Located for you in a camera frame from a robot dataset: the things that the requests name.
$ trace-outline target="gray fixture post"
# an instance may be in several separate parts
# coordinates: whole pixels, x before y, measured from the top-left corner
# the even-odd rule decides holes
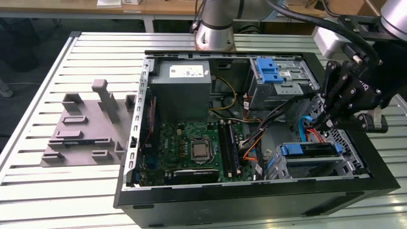
[[[109,118],[110,122],[116,123],[116,122],[118,122],[118,116],[116,113],[117,104],[116,104],[116,100],[112,97],[112,95],[108,94],[106,87],[108,87],[106,80],[94,80],[93,81],[92,91],[98,94],[100,101],[101,101],[102,107],[108,113],[108,118]]]

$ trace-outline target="ram slot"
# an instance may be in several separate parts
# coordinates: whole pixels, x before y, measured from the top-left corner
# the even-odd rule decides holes
[[[233,138],[233,129],[228,123],[217,124],[218,144],[222,172],[225,177],[232,177],[240,173],[237,146]]]

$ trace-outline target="white label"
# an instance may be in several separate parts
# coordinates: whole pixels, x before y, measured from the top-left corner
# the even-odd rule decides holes
[[[289,71],[286,71],[286,72],[280,72],[280,76],[290,76]]]
[[[169,67],[169,78],[196,78],[204,76],[201,65],[172,65]]]
[[[244,101],[244,102],[242,102],[244,110],[248,110],[248,106],[249,106],[249,103]]]
[[[262,169],[261,169],[261,167],[258,166],[258,164],[256,164],[256,171],[257,171],[257,173],[261,175],[261,173],[262,173]]]
[[[138,10],[122,10],[122,13],[141,13]]]

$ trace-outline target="yellow wire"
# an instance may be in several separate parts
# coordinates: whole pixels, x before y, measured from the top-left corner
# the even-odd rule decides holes
[[[233,102],[228,106],[225,106],[225,107],[209,108],[209,111],[220,111],[220,110],[225,110],[225,109],[230,108],[234,105],[236,99],[237,99],[236,98],[236,92],[234,92],[234,89],[230,86],[230,84],[221,77],[216,76],[216,78],[220,79],[226,84],[226,86],[230,88],[230,90],[233,92]]]

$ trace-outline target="blue plastic latch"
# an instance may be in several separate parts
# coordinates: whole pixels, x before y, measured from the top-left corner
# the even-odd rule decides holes
[[[268,169],[272,166],[273,162],[274,162],[274,159],[272,158],[266,163],[265,169]]]
[[[285,144],[284,147],[289,155],[304,154],[298,144]]]
[[[334,143],[334,149],[336,149],[337,155],[340,155],[341,154],[341,146],[340,146],[338,143]]]
[[[256,68],[258,70],[262,83],[281,83],[284,79],[278,75],[278,66],[269,58],[257,58]]]
[[[286,153],[286,149],[284,146],[280,146],[280,150],[281,150],[281,154],[282,156],[285,156],[288,153]]]

